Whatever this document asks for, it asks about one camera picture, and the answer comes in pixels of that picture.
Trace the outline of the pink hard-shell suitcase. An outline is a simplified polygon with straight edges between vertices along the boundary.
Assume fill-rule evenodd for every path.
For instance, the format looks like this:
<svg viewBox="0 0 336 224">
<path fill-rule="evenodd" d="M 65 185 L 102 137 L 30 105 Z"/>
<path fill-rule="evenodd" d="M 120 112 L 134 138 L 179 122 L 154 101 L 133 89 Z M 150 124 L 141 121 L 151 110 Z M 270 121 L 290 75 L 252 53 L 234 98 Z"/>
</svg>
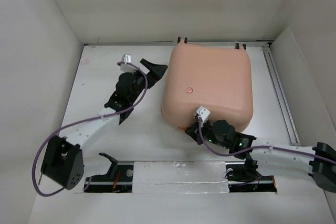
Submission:
<svg viewBox="0 0 336 224">
<path fill-rule="evenodd" d="M 253 117 L 251 62 L 246 45 L 233 48 L 178 43 L 165 74 L 161 112 L 174 127 L 195 122 L 196 110 L 210 111 L 209 120 L 226 120 L 239 132 Z"/>
</svg>

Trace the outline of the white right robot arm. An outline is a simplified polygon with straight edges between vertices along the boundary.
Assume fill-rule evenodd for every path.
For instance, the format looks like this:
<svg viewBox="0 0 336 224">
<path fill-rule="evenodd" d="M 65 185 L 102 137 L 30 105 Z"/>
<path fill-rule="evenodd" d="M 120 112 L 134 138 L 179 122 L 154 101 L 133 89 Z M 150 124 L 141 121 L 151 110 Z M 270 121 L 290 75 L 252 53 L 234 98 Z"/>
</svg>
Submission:
<svg viewBox="0 0 336 224">
<path fill-rule="evenodd" d="M 198 120 L 184 132 L 212 153 L 244 162 L 228 167 L 225 175 L 238 191 L 255 186 L 262 179 L 283 176 L 312 179 L 319 188 L 335 192 L 335 150 L 326 143 L 313 147 L 274 145 L 236 131 L 225 120 Z"/>
</svg>

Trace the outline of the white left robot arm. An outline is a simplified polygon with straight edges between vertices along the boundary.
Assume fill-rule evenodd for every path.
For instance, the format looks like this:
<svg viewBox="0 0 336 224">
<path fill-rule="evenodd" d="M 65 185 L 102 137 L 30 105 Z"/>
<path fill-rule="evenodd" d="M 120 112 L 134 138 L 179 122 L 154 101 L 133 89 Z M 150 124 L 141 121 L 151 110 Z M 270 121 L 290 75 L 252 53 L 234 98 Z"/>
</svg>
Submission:
<svg viewBox="0 0 336 224">
<path fill-rule="evenodd" d="M 47 139 L 40 169 L 43 175 L 66 190 L 78 185 L 85 172 L 84 152 L 109 129 L 122 124 L 148 89 L 160 81 L 167 71 L 167 65 L 154 64 L 145 59 L 141 59 L 140 63 L 148 70 L 147 73 L 132 64 L 129 55 L 124 55 L 118 62 L 122 73 L 115 91 L 98 116 L 79 121 L 80 128 L 66 136 L 53 133 Z"/>
</svg>

